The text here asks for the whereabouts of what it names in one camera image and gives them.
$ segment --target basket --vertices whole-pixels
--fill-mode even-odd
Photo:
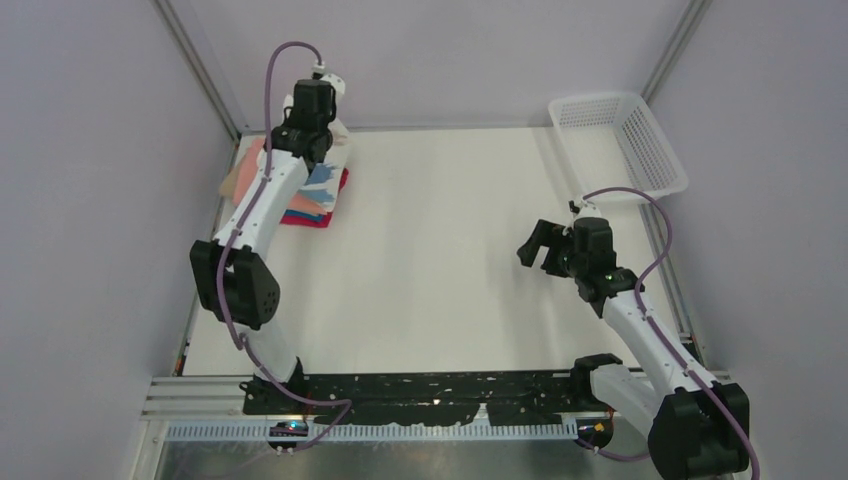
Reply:
[[[548,111],[581,195],[629,186],[660,198],[689,185],[671,145],[639,95],[615,92],[560,98],[550,103]],[[593,201],[645,200],[612,192]]]

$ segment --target folded cloth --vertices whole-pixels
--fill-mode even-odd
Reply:
[[[235,186],[232,191],[233,204],[236,206],[238,206],[238,204],[244,199],[244,196],[247,194],[247,189],[250,188],[250,184],[253,183],[253,179],[256,178],[256,174],[259,172],[258,158],[264,145],[264,136],[260,135],[254,138],[241,160],[239,160],[238,165],[236,165],[233,169],[233,171],[238,171]],[[231,182],[231,176],[232,174],[228,175],[227,179],[224,180],[224,182],[228,183],[228,185],[228,180]],[[222,195],[224,194],[224,190],[225,186],[222,184],[220,189]],[[327,213],[321,205],[318,205],[315,201],[310,200],[301,193],[297,193],[294,197],[292,197],[291,202],[289,202],[288,209],[310,215],[324,215]]]
[[[342,188],[344,188],[347,183],[347,177],[350,172],[345,168],[342,170],[341,177],[339,178],[339,192],[341,192]],[[320,216],[318,220],[312,220],[308,217],[309,215],[305,215],[302,212],[290,212],[286,211],[286,214],[283,215],[283,219],[280,220],[280,223],[283,225],[301,225],[304,227],[314,227],[314,228],[327,228],[330,225],[330,220],[333,219],[333,212],[327,212],[326,215]]]

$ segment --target red cloth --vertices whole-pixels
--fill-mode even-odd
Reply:
[[[342,170],[342,179],[339,181],[339,194],[347,183],[347,176],[350,172],[345,168]],[[321,220],[317,222],[313,222],[312,220],[297,217],[294,215],[283,215],[283,219],[280,220],[280,223],[283,225],[300,225],[303,227],[313,227],[313,228],[327,228],[330,225],[330,220],[333,219],[333,212],[327,212]]]

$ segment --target metal frame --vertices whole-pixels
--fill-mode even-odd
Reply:
[[[235,97],[229,89],[220,67],[208,59],[214,59],[211,46],[199,27],[193,10],[187,0],[152,0],[159,10],[165,24],[170,29],[178,47],[184,54],[187,64],[194,72],[223,126],[230,136],[238,141],[241,125],[246,125]],[[663,86],[669,73],[686,48],[703,15],[712,0],[691,0],[669,40],[663,54],[655,66],[650,79],[642,91],[646,103],[650,104]],[[232,162],[235,161],[234,149]],[[221,214],[223,202],[219,202],[215,224]],[[640,208],[652,249],[655,254],[661,251],[665,241],[664,231],[656,213],[649,206]],[[677,274],[672,262],[667,260],[660,266],[663,286],[666,289],[672,307],[681,340],[692,340],[692,323],[689,311],[679,287]],[[188,345],[197,302],[193,306],[187,326],[183,349]],[[712,372],[722,381],[728,381],[726,372]],[[165,444],[168,423],[172,420],[244,420],[242,404],[244,392],[239,388],[241,382],[250,380],[246,376],[223,377],[163,377],[154,378],[141,414],[142,434],[140,445],[133,450],[133,480],[154,478]],[[577,418],[597,418],[597,412],[572,413]],[[288,420],[289,416],[265,416],[268,420]]]

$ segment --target wall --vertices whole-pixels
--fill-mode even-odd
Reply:
[[[232,142],[151,2],[0,6],[0,478],[108,479]]]
[[[700,340],[773,476],[840,478],[848,398],[848,4],[715,2],[653,105]]]
[[[171,1],[222,96],[254,131],[263,129],[256,92],[268,57],[287,40],[314,43],[347,81],[339,116],[352,127],[547,125],[554,98],[640,91],[687,3]],[[311,55],[278,61],[275,105],[309,73],[293,67]]]

